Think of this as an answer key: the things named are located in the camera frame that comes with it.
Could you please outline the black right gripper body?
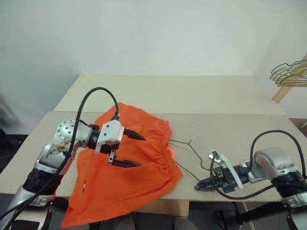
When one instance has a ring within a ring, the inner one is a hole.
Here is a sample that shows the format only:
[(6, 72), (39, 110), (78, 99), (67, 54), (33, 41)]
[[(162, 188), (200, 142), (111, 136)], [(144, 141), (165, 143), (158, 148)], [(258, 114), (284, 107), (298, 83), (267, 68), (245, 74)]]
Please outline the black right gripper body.
[(214, 181), (218, 188), (221, 188), (224, 193), (235, 191), (237, 183), (228, 168), (217, 167), (214, 169)]

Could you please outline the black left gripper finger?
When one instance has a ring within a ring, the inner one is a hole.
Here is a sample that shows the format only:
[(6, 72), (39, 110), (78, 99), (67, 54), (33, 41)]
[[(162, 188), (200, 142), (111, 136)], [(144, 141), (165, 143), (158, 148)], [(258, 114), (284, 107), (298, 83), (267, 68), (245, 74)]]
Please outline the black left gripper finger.
[(130, 168), (130, 167), (138, 167), (141, 164), (135, 161), (129, 161), (129, 160), (113, 160), (112, 165), (123, 167), (123, 168)]
[(145, 140), (145, 137), (143, 137), (141, 134), (127, 128), (124, 129), (123, 135), (131, 139)]

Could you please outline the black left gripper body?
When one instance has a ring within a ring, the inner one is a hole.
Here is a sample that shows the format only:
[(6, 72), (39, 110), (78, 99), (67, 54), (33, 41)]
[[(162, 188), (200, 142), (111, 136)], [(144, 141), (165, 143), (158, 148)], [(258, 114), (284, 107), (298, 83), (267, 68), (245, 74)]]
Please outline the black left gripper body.
[(116, 151), (119, 149), (119, 143), (114, 145), (104, 144), (101, 146), (100, 153), (108, 155), (108, 163), (118, 164)]

